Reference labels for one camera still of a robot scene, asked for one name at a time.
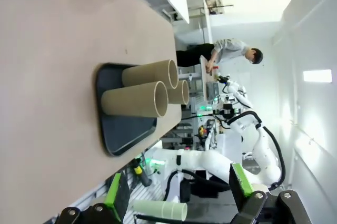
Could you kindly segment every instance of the person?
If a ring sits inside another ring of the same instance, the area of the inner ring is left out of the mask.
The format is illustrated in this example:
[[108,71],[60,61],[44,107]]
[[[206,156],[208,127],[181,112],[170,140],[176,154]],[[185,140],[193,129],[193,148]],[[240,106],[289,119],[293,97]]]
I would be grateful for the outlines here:
[[215,44],[200,44],[188,50],[177,50],[177,64],[180,67],[189,67],[200,63],[203,55],[208,63],[206,71],[213,69],[214,63],[225,62],[230,59],[244,56],[252,64],[259,64],[263,53],[257,48],[250,48],[238,39],[222,39]]

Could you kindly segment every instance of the white cylinder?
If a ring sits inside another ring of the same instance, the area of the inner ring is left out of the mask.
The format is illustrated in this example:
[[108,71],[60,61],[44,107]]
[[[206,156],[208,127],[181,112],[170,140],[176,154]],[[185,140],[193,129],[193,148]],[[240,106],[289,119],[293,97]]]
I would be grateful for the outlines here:
[[132,208],[136,212],[164,219],[184,221],[187,216],[187,204],[169,201],[135,200]]

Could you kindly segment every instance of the black cable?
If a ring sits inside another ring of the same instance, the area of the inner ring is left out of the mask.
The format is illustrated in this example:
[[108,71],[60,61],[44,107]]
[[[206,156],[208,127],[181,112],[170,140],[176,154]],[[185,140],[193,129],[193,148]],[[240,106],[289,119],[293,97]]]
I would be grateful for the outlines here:
[[164,219],[148,215],[135,215],[137,219],[147,220],[149,222],[159,222],[159,223],[168,223],[168,224],[220,224],[216,222],[196,222],[196,221],[187,221],[187,220],[173,220],[173,219]]
[[225,88],[227,87],[227,84],[222,88],[222,92],[224,93],[224,94],[229,94],[229,93],[226,93],[225,92]]
[[[255,119],[258,121],[259,124],[262,123],[262,120],[260,119],[260,117],[257,115],[256,112],[254,112],[254,111],[245,111],[242,114],[240,114],[240,115],[238,115],[238,116],[236,116],[236,117],[228,120],[227,124],[230,125],[233,122],[235,122],[236,120],[238,120],[238,119],[240,119],[240,118],[242,118],[242,117],[244,117],[246,115],[252,115],[252,116],[255,117]],[[270,136],[270,138],[272,138],[273,143],[275,145],[275,148],[277,150],[277,154],[279,156],[280,163],[281,163],[281,177],[280,177],[280,180],[277,181],[277,182],[275,182],[275,183],[273,183],[271,185],[271,187],[268,188],[269,191],[272,191],[272,190],[276,189],[277,187],[279,187],[284,182],[284,180],[285,180],[285,164],[284,164],[284,160],[283,160],[283,156],[282,156],[280,145],[277,142],[275,136],[273,135],[273,133],[270,132],[269,129],[267,129],[267,127],[263,126],[263,129],[267,132],[267,134]]]
[[[163,201],[167,200],[167,197],[169,196],[169,192],[170,192],[171,180],[172,180],[173,176],[176,175],[179,171],[180,170],[175,170],[168,177],[167,186],[166,186],[166,190],[165,190],[165,196],[164,196]],[[193,178],[195,178],[196,180],[198,180],[198,181],[200,181],[200,182],[202,182],[204,184],[207,184],[207,185],[210,185],[210,186],[214,186],[214,187],[218,187],[220,189],[224,189],[225,191],[228,191],[228,190],[231,189],[229,185],[224,185],[224,184],[216,182],[216,181],[207,180],[207,179],[202,178],[202,177],[198,176],[197,174],[195,174],[195,173],[193,173],[193,172],[191,172],[189,170],[181,170],[181,172],[185,173],[185,174],[191,175]]]
[[218,116],[215,116],[215,118],[218,119],[218,121],[220,122],[221,127],[223,127],[224,129],[231,129],[231,128],[225,127],[225,126],[222,124],[223,121],[226,122],[225,120],[220,119]]
[[204,117],[204,116],[213,116],[213,114],[208,114],[208,115],[194,115],[194,116],[191,116],[191,117],[182,118],[181,120],[187,120],[187,119],[192,119],[192,118],[196,118],[196,117]]
[[267,134],[270,136],[270,138],[272,138],[273,140],[273,143],[275,145],[275,148],[277,150],[277,154],[279,156],[279,159],[280,159],[280,163],[281,163],[281,177],[280,177],[280,180],[273,183],[271,185],[270,188],[268,188],[269,191],[272,191],[274,189],[276,189],[277,187],[279,187],[285,180],[285,164],[284,164],[284,160],[283,160],[283,156],[282,156],[282,152],[281,152],[281,148],[280,148],[280,145],[279,143],[277,142],[275,136],[273,135],[273,133],[270,132],[269,129],[267,129],[267,127],[263,127],[263,129],[267,132]]
[[158,169],[154,169],[153,173],[149,174],[148,176],[151,176],[151,175],[157,173],[157,171],[158,171]]
[[175,171],[172,172],[172,173],[170,174],[170,176],[168,177],[168,180],[167,180],[167,186],[166,186],[166,190],[165,190],[165,196],[164,196],[163,201],[166,201],[166,200],[167,200],[167,197],[169,196],[169,192],[170,192],[171,180],[172,180],[173,176],[176,175],[177,173],[178,173],[178,170],[175,170]]

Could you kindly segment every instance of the paper tube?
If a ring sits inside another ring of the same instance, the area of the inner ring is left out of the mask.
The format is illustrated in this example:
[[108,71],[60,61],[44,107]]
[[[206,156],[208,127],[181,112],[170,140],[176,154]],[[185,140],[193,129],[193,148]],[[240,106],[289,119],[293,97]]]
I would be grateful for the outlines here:
[[167,88],[177,87],[178,70],[173,60],[130,67],[122,73],[124,86],[135,86],[156,81],[162,81]]
[[153,82],[105,91],[101,105],[107,115],[163,117],[168,100],[164,83]]
[[182,220],[187,216],[187,204],[169,201],[135,200],[132,208],[136,212],[164,219]]
[[167,89],[168,103],[187,105],[190,100],[189,86],[187,81],[180,80],[174,89]]

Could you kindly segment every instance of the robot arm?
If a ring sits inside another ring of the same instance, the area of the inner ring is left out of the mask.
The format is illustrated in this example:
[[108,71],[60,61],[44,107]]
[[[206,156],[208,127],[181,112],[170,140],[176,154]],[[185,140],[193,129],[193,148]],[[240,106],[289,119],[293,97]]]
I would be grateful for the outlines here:
[[[257,164],[260,166],[261,171],[258,175],[254,175],[245,170],[245,174],[252,184],[264,184],[271,189],[280,185],[285,177],[285,166],[282,154],[278,143],[272,133],[262,125],[261,119],[256,112],[248,109],[252,108],[251,102],[247,99],[244,87],[229,80],[227,77],[218,77],[221,83],[226,84],[228,93],[240,102],[245,109],[242,113],[236,115],[226,121],[231,129],[242,134],[243,131],[250,125],[254,125],[259,133],[259,138],[253,148],[253,157]],[[282,171],[278,166],[278,160],[269,147],[268,136],[274,141],[277,151],[280,156]],[[174,170],[206,170],[207,172],[217,176],[225,182],[229,182],[229,171],[231,160],[221,155],[215,150],[196,151],[196,150],[166,150],[157,149],[153,152],[151,159],[160,160],[165,162],[164,167],[161,167],[161,176],[164,180]]]
[[238,100],[238,102],[244,106],[245,108],[253,108],[252,103],[247,99],[246,88],[244,86],[240,86],[238,83],[230,80],[228,77],[218,76],[217,80],[225,84],[227,87],[227,91]]
[[[232,191],[238,213],[234,216],[231,224],[252,224],[252,223],[272,223],[272,224],[311,224],[311,220],[299,195],[293,190],[281,191],[278,196],[271,195],[265,190],[253,190],[252,185],[247,181],[245,174],[240,172],[241,165],[231,164],[229,186]],[[111,186],[108,195],[115,195],[115,187]],[[125,212],[119,214],[113,207],[115,202],[97,203],[89,206],[85,211],[80,211],[75,207],[67,207],[59,215],[56,224],[122,224]],[[150,222],[176,223],[179,220],[164,219],[154,216],[140,215],[134,216],[137,219]]]

